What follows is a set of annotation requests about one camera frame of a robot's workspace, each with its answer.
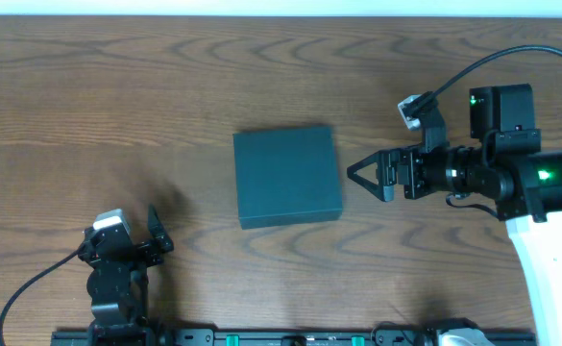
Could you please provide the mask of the dark green box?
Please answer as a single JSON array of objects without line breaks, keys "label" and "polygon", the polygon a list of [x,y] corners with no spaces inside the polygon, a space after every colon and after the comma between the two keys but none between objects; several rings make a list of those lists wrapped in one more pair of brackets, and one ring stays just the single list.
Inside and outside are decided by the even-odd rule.
[{"label": "dark green box", "polygon": [[331,127],[236,133],[233,149],[243,229],[340,218],[342,187]]}]

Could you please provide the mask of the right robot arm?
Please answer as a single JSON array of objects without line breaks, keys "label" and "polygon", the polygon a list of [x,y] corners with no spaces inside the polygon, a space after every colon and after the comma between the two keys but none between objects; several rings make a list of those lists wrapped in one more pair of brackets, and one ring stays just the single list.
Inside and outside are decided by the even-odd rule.
[{"label": "right robot arm", "polygon": [[496,207],[525,274],[540,345],[562,345],[562,151],[545,152],[528,84],[470,91],[470,135],[480,147],[452,147],[438,104],[429,94],[398,105],[422,141],[380,150],[351,165],[348,177],[383,202],[395,185],[416,200],[445,192],[447,200],[479,194]]}]

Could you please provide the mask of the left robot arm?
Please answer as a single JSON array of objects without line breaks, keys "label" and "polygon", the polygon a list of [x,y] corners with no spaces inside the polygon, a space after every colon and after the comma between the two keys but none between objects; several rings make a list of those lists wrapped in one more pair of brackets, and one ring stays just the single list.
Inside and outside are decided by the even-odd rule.
[{"label": "left robot arm", "polygon": [[88,345],[171,345],[174,336],[149,317],[148,269],[163,264],[174,243],[148,208],[150,238],[135,243],[123,210],[99,214],[85,229],[78,258],[92,268],[86,282],[93,322]]}]

